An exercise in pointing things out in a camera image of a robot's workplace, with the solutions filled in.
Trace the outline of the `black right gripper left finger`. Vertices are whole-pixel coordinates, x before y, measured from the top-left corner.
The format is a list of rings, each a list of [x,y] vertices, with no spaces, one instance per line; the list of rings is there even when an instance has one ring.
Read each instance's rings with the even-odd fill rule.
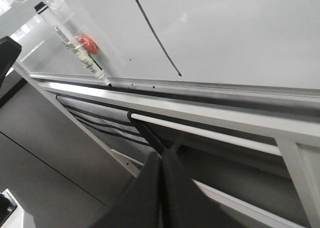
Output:
[[[160,159],[150,153],[137,178],[92,227],[158,227]]]

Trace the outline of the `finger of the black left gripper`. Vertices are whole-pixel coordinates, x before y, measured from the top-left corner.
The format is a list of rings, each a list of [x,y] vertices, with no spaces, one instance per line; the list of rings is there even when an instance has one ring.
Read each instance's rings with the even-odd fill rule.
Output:
[[[11,72],[6,80],[6,74],[21,51],[21,45],[9,36],[0,39],[0,86],[4,83],[4,88],[0,92],[1,108],[22,88],[22,77],[17,72]]]

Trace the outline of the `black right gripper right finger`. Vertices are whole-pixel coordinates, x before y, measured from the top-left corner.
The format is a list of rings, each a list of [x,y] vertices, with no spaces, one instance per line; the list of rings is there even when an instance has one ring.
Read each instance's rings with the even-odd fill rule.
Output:
[[[164,227],[244,227],[201,191],[170,149],[161,156],[161,211]]]

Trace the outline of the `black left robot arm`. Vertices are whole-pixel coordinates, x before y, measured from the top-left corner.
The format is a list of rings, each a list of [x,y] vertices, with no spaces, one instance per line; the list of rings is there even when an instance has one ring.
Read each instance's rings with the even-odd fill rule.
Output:
[[[0,39],[0,85],[2,86],[6,74],[22,51],[22,47],[11,37],[5,36]],[[0,225],[2,225],[11,213],[15,210],[16,205],[11,200],[0,194]]]

